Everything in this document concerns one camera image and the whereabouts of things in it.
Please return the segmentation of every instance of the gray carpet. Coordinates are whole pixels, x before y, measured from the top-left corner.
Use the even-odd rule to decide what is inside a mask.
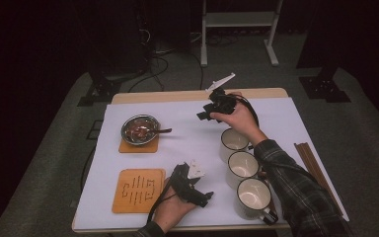
[[[356,236],[379,236],[379,113],[362,92],[359,83],[339,69],[338,86],[351,103],[328,104],[309,100],[298,77],[316,75],[318,69],[295,69],[304,35],[277,35],[274,41],[278,67],[270,66],[264,37],[242,37],[226,47],[208,48],[208,67],[203,68],[202,88],[231,72],[237,76],[224,88],[281,87],[293,98],[313,143],[350,218]],[[193,47],[199,56],[199,45]],[[187,53],[163,57],[168,69],[159,75],[165,91],[198,90],[201,69]],[[154,60],[152,69],[161,71],[165,62]],[[140,78],[123,83],[127,92]],[[76,234],[71,230],[80,198],[83,167],[96,144],[89,132],[103,119],[105,103],[77,107],[91,86],[88,74],[78,78],[49,128],[41,146],[0,219],[0,236],[105,236]],[[148,79],[131,92],[160,91]],[[279,236],[289,235],[278,232]]]

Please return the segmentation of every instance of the plaid sleeve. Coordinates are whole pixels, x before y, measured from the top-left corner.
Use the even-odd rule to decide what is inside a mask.
[[[274,140],[254,149],[294,236],[351,236],[329,193]]]

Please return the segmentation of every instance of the white metal stand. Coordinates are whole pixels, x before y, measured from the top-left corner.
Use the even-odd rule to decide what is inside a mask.
[[[240,12],[240,13],[207,13],[206,1],[203,0],[202,6],[202,43],[201,43],[201,66],[207,66],[207,46],[206,28],[215,27],[268,27],[270,28],[269,38],[265,39],[265,48],[268,53],[272,66],[277,66],[275,52],[272,48],[273,37],[276,25],[278,24],[279,13],[283,0],[278,0],[274,12]]]

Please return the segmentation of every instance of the cork coaster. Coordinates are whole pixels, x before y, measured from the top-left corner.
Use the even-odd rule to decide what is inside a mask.
[[[161,194],[164,169],[127,169],[119,173],[113,213],[149,213]]]
[[[119,144],[119,153],[155,153],[158,151],[159,135],[155,136],[153,140],[143,145],[131,145],[127,143],[123,138]]]

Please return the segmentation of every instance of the person's left hand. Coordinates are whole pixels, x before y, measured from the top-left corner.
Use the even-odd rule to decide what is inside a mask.
[[[196,205],[180,199],[172,187],[169,187],[165,193],[164,200],[155,210],[155,221],[167,233],[171,228],[176,226],[181,219],[191,210],[195,209]]]

